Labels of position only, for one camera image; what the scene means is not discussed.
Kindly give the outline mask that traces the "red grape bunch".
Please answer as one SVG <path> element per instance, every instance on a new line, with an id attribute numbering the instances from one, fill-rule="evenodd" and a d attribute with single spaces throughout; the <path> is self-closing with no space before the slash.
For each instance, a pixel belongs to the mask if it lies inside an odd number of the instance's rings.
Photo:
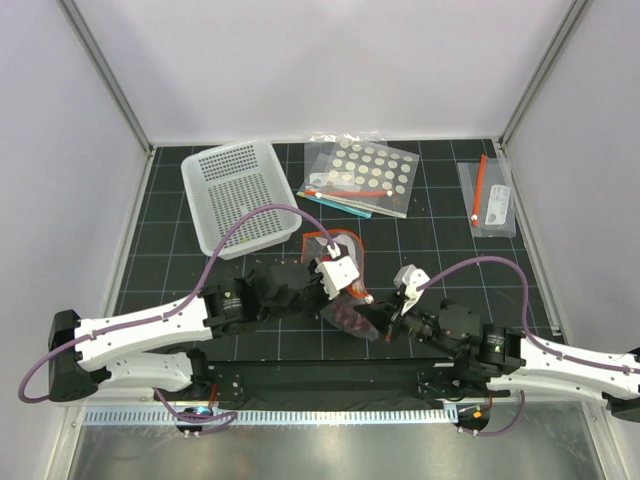
<path id="1" fill-rule="evenodd" d="M 375 339 L 377 331 L 370 322 L 351 307 L 340 306 L 335 310 L 332 324 L 339 330 L 357 338 Z"/>

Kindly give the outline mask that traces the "orange zipper clear bag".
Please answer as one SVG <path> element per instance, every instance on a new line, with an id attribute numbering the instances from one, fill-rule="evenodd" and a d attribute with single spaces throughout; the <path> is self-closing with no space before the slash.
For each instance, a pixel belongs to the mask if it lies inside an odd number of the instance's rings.
<path id="1" fill-rule="evenodd" d="M 328 232 L 338 244 L 340 251 L 343 254 L 347 254 L 354 260 L 360 273 L 360 277 L 356 282 L 342 290 L 340 295 L 333 300 L 329 306 L 321 311 L 321 315 L 324 319 L 333 325 L 332 320 L 337 308 L 345 306 L 354 309 L 357 305 L 372 303 L 373 296 L 369 294 L 364 283 L 365 250 L 360 238 L 352 231 L 342 228 L 329 229 Z M 328 257 L 328 246 L 329 243 L 321 232 L 304 234 L 302 240 L 301 261 L 303 263 L 308 263 L 311 260 L 320 260 L 321 257 Z M 377 331 L 375 339 L 371 338 L 366 340 L 374 341 L 378 339 L 378 336 L 379 333 Z"/>

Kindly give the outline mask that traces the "white perforated plastic basket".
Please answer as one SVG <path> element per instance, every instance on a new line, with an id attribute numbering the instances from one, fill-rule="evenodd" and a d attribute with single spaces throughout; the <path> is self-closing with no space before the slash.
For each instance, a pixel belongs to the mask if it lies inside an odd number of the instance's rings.
<path id="1" fill-rule="evenodd" d="M 208 257 L 244 215 L 265 205 L 296 205 L 277 154 L 267 141 L 203 150 L 182 161 L 181 174 L 196 238 Z M 231 260 L 283 243 L 301 224 L 300 216 L 286 210 L 259 213 L 235 231 L 219 257 Z"/>

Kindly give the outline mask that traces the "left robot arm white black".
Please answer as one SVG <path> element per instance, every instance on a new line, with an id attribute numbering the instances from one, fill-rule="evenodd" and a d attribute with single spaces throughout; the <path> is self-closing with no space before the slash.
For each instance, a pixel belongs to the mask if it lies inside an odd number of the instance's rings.
<path id="1" fill-rule="evenodd" d="M 312 262 L 301 289 L 275 284 L 259 270 L 203 288 L 183 309 L 172 304 L 99 319 L 82 319 L 72 309 L 55 314 L 50 350 L 87 335 L 48 360 L 48 398 L 70 402 L 87 398 L 118 376 L 132 378 L 129 357 L 152 350 L 253 332 L 273 316 L 314 316 L 339 295 L 326 263 Z"/>

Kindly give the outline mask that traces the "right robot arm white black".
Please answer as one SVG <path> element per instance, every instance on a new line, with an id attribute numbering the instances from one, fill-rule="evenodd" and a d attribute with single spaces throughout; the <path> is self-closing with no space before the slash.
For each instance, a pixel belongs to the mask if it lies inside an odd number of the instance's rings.
<path id="1" fill-rule="evenodd" d="M 576 397 L 606 407 L 619 420 L 639 420 L 639 353 L 611 354 L 555 343 L 485 322 L 449 299 L 437 312 L 418 309 L 403 293 L 359 305 L 387 342 L 405 334 L 441 354 L 418 376 L 428 401 L 493 400 L 515 392 Z"/>

